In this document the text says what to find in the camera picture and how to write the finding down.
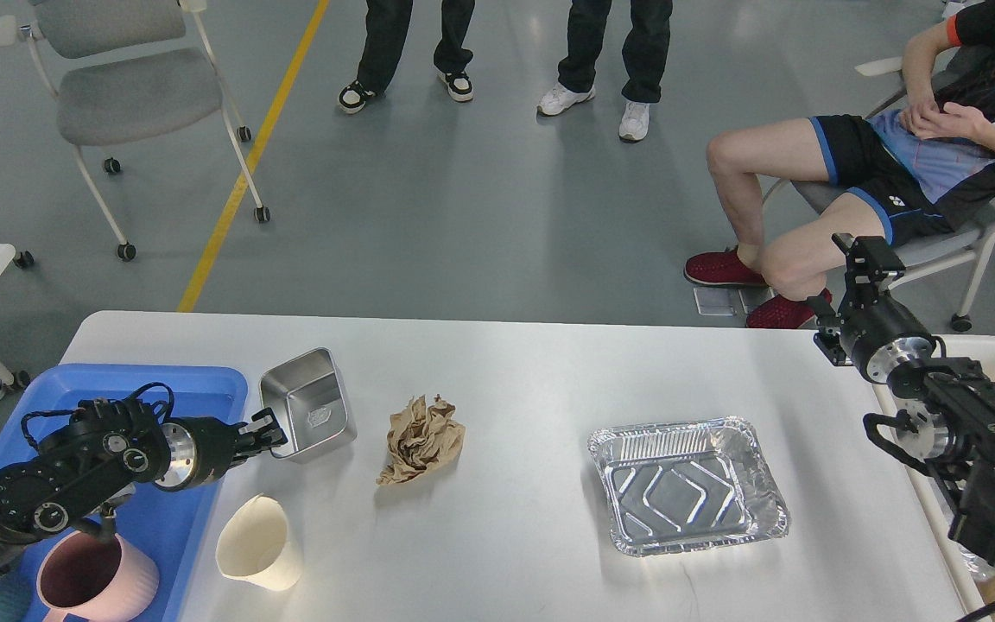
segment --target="metal box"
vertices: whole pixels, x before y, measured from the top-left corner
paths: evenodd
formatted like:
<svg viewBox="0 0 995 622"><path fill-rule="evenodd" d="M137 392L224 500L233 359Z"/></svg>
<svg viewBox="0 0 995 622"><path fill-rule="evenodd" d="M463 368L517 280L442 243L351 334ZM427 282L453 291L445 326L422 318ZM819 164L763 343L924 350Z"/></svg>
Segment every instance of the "metal box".
<svg viewBox="0 0 995 622"><path fill-rule="evenodd" d="M263 374L260 397L287 430L288 444L271 450L276 458L304 463L355 440L340 375L324 347Z"/></svg>
<svg viewBox="0 0 995 622"><path fill-rule="evenodd" d="M789 511L738 417L605 428L589 454L626 555L672 554L781 538Z"/></svg>

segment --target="jeans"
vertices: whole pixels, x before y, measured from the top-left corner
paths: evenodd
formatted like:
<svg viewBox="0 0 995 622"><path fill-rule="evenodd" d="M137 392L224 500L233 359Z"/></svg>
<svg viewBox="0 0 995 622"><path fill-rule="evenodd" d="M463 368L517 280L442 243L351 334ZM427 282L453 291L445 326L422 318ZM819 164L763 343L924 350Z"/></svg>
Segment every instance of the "jeans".
<svg viewBox="0 0 995 622"><path fill-rule="evenodd" d="M662 98L663 71L670 48L670 15L674 0L631 0L632 29L624 39L628 83L621 94L631 102L656 103ZM593 86L593 64L601 55L605 21L612 0L573 0L567 21L567 58L560 60L560 83L575 93Z"/></svg>
<svg viewBox="0 0 995 622"><path fill-rule="evenodd" d="M367 0L367 42L356 79L368 91L382 93L394 79L406 44L412 10L414 0ZM459 73L474 56L463 48L466 29L474 12L474 0L443 0L440 12L443 38L435 47L432 62L442 72Z"/></svg>

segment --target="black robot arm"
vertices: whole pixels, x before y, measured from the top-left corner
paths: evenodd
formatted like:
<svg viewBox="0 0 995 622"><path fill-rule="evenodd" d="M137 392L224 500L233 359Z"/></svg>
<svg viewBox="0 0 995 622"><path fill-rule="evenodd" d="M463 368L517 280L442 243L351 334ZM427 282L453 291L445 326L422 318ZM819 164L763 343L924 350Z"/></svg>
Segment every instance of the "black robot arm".
<svg viewBox="0 0 995 622"><path fill-rule="evenodd" d="M888 286L904 267L882 238L838 233L833 241L846 255L846 296L838 313L824 299L809 300L814 342L830 362L853 365L902 401L895 417L865 415L867 437L935 481L954 515L948 536L995 566L995 383L980 362L948 358L943 339L893 300ZM892 428L895 440L881 428Z"/></svg>
<svg viewBox="0 0 995 622"><path fill-rule="evenodd" d="M168 390L168 401L139 398L153 386ZM249 424L230 425L213 417L171 417L173 407L169 387L151 383L124 399L86 399L76 409L25 415L22 433L36 456L0 469L0 567L68 527L110 538L114 509L134 484L170 492L209 484L287 441L271 409ZM59 416L67 425L35 441L28 422ZM102 524L87 518L96 512Z"/></svg>

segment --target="black and white sneaker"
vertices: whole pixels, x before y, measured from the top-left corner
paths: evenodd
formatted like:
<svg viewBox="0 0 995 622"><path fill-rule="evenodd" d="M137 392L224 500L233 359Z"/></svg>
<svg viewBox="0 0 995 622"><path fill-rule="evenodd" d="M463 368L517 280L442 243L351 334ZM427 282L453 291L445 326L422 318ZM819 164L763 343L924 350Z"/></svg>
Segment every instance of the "black and white sneaker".
<svg viewBox="0 0 995 622"><path fill-rule="evenodd" d="M471 86L471 79L467 78L465 73L445 73L437 70L437 74L452 99L457 102L470 102L474 99L474 87Z"/></svg>
<svg viewBox="0 0 995 622"><path fill-rule="evenodd" d="M336 101L341 110L348 114L355 114L357 111L362 111L363 107L367 106L368 99L374 98L375 94L374 91L368 91L367 88L364 88L363 84L360 84L356 79L355 82L348 84L343 91L340 91L340 96L336 98Z"/></svg>

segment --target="man sitting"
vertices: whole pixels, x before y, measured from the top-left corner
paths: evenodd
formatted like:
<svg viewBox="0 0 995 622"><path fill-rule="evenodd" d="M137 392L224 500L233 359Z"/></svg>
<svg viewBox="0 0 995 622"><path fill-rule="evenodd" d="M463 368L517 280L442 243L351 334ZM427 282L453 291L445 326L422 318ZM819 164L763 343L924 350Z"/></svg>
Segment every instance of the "man sitting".
<svg viewBox="0 0 995 622"><path fill-rule="evenodd" d="M978 71L935 94L935 56L984 44ZM748 327L796 329L813 318L812 295L832 300L825 272L846 259L836 232L903 244L951 232L995 196L995 0L972 5L909 40L902 62L908 107L861 117L798 118L727 131L708 144L708 172L735 231L734 251L688 259L703 286L766 287L778 295L747 316ZM849 186L813 223L764 244L757 175Z"/></svg>

